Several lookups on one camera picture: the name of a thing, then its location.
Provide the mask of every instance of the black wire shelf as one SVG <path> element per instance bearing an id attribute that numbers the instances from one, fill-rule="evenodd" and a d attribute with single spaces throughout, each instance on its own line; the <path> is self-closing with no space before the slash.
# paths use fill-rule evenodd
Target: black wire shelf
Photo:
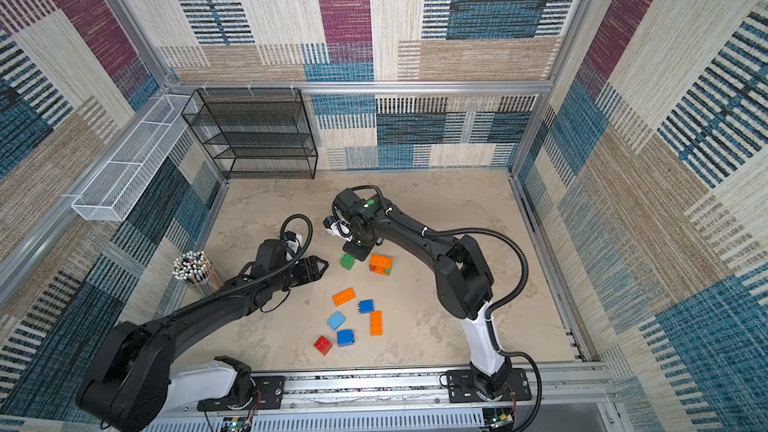
<path id="1" fill-rule="evenodd" d="M 183 114 L 225 178 L 314 178 L 317 146 L 301 91 L 198 89 Z"/>

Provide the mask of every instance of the robotic arm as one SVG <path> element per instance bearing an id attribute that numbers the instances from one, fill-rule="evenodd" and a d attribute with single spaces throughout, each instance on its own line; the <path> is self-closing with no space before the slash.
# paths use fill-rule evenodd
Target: robotic arm
<path id="1" fill-rule="evenodd" d="M 367 188 L 376 191 L 370 199 L 355 193 Z M 482 398 L 497 400 L 502 396 L 512 372 L 510 357 L 528 360 L 541 383 L 530 356 L 502 350 L 493 321 L 493 311 L 517 297 L 528 279 L 525 256 L 513 240 L 485 228 L 431 230 L 402 213 L 377 186 L 344 190 L 334 199 L 332 214 L 324 224 L 332 233 L 347 239 L 343 250 L 354 258 L 365 260 L 374 245 L 388 239 L 417 256 L 434 272 L 438 300 L 462 321 L 471 351 L 470 368 Z M 294 218 L 301 218 L 309 229 L 300 248 L 297 236 L 285 230 Z M 520 282 L 510 294 L 494 303 L 493 275 L 477 242 L 467 234 L 496 237 L 520 259 Z M 115 326 L 91 362 L 75 397 L 76 405 L 101 419 L 102 424 L 123 432 L 138 432 L 162 410 L 196 400 L 223 398 L 232 409 L 246 407 L 254 396 L 251 369 L 246 364 L 217 357 L 189 370 L 172 370 L 170 366 L 197 341 L 261 308 L 275 291 L 288 291 L 320 280 L 328 262 L 316 256 L 302 258 L 311 239 L 310 220 L 306 216 L 290 216 L 283 223 L 280 239 L 264 241 L 256 260 L 245 264 L 237 276 L 212 295 L 146 324 L 123 322 Z M 532 414 L 516 431 L 530 425 L 541 401 L 539 386 Z"/>
<path id="2" fill-rule="evenodd" d="M 363 189 L 374 190 L 376 194 L 367 200 L 360 198 L 356 191 Z M 512 372 L 510 357 L 528 360 L 541 383 L 538 368 L 530 356 L 501 349 L 493 321 L 492 312 L 517 297 L 528 280 L 528 263 L 513 240 L 486 228 L 433 231 L 404 214 L 377 186 L 348 188 L 336 196 L 331 209 L 332 218 L 326 220 L 326 227 L 335 226 L 338 235 L 347 238 L 343 250 L 357 260 L 365 260 L 374 245 L 387 239 L 417 256 L 434 272 L 438 300 L 451 315 L 462 321 L 471 354 L 469 365 L 475 373 L 475 387 L 481 397 L 496 400 L 502 396 Z M 473 233 L 502 240 L 520 259 L 520 282 L 510 294 L 494 304 L 490 302 L 493 275 L 480 247 L 469 235 L 455 237 Z M 534 412 L 520 430 L 533 420 L 541 399 L 542 388 L 538 387 Z"/>
<path id="3" fill-rule="evenodd" d="M 301 247 L 296 234 L 285 230 L 294 218 L 301 218 L 309 229 Z M 116 325 L 94 356 L 76 405 L 123 432 L 142 430 L 162 410 L 202 399 L 224 398 L 230 408 L 245 407 L 253 397 L 246 364 L 217 357 L 186 370 L 172 370 L 170 365 L 208 334 L 264 306 L 274 292 L 320 280 L 328 262 L 314 255 L 302 258 L 311 240 L 310 220 L 290 216 L 280 239 L 265 240 L 256 260 L 212 295 L 146 324 Z"/>

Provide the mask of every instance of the wire mesh shelf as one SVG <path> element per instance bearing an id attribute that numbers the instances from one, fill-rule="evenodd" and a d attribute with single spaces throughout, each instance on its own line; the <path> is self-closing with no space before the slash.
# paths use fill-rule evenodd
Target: wire mesh shelf
<path id="1" fill-rule="evenodd" d="M 196 102 L 189 101 L 188 96 L 163 96 L 91 179 L 72 208 L 85 220 L 125 220 L 187 128 L 182 111 L 192 113 L 195 108 Z"/>
<path id="2" fill-rule="evenodd" d="M 198 89 L 182 114 L 225 178 L 314 178 L 317 147 L 301 92 Z"/>

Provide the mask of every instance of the white wire basket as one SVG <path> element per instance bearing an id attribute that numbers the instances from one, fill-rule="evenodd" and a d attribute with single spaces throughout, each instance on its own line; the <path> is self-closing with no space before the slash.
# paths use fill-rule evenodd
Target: white wire basket
<path id="1" fill-rule="evenodd" d="M 195 113 L 188 96 L 166 95 L 141 120 L 91 179 L 72 208 L 85 220 L 122 222 L 187 128 L 181 112 Z"/>

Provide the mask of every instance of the beige floor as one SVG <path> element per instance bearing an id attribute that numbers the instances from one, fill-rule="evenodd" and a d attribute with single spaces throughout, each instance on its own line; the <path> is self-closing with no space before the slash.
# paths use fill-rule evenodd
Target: beige floor
<path id="1" fill-rule="evenodd" d="M 530 279 L 518 299 L 495 313 L 504 348 L 525 350 L 538 361 L 574 360 L 504 171 L 470 168 L 318 172 L 312 181 L 233 180 L 205 248 L 223 278 L 253 260 L 259 244 L 276 238 L 284 218 L 293 213 L 312 219 L 315 235 L 309 254 L 327 260 L 330 267 L 320 281 L 293 289 L 275 312 L 255 312 L 222 327 L 185 352 L 177 364 L 219 354 L 243 360 L 255 370 L 467 363 L 469 349 L 459 320 L 442 308 L 434 275 L 419 260 L 385 242 L 374 251 L 394 259 L 389 277 L 369 272 L 367 263 L 356 262 L 351 271 L 339 264 L 343 242 L 325 231 L 322 220 L 337 193 L 364 184 L 378 185 L 405 213 L 434 229 L 487 227 L 518 242 L 531 263 Z M 296 232 L 304 233 L 304 225 L 293 224 Z M 520 265 L 502 242 L 476 239 L 494 274 L 494 297 L 500 298 L 517 283 Z M 334 307 L 331 295 L 348 287 L 354 288 L 357 299 Z M 191 295 L 186 302 L 194 299 Z M 281 298 L 278 292 L 276 299 Z M 357 311 L 358 301 L 369 298 L 383 311 L 383 336 L 372 337 L 369 316 Z M 276 303 L 273 299 L 267 308 Z M 355 333 L 350 347 L 336 346 L 336 333 L 326 324 L 336 311 L 346 317 L 341 329 Z M 312 346 L 321 335 L 334 343 L 326 357 Z"/>

